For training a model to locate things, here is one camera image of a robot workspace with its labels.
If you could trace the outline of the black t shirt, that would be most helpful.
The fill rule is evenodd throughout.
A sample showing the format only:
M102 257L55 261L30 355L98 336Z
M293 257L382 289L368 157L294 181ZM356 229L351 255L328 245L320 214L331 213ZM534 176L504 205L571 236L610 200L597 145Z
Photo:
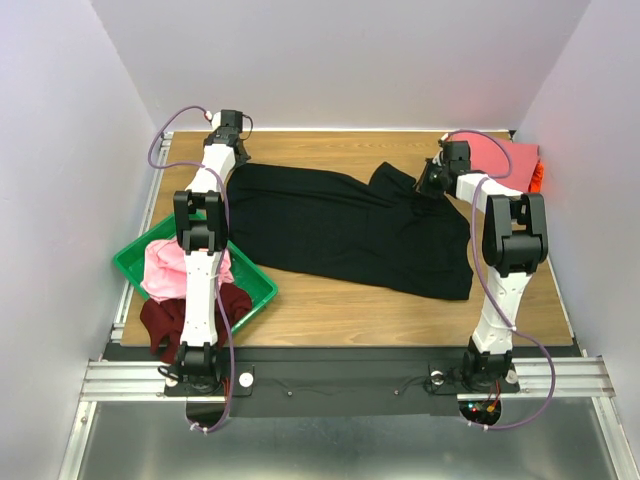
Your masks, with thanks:
M253 262L449 301L470 297L470 226L384 162L368 182L246 164L227 185L231 240Z

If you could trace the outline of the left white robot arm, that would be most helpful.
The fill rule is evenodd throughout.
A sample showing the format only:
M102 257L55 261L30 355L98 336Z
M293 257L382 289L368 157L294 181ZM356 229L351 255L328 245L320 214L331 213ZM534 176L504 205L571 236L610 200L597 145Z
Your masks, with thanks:
M202 394L218 390L223 371L216 364L216 305L221 262L228 237L226 181L250 158L242 133L245 115L237 110L208 114L212 132L203 158L186 189L173 197L176 240L186 266L185 317L170 375Z

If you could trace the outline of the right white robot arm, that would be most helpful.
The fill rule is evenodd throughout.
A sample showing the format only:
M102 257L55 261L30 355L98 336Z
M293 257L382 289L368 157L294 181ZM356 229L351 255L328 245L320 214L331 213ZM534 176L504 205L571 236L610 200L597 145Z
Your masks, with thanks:
M544 198L501 183L512 171L493 178L471 165L471 147L446 134L440 150L426 161L417 190L440 199L450 195L471 208L471 248L474 266L487 266L480 278L485 298L454 381L470 391L515 384L513 338L525 334L516 326L524 292L548 255Z

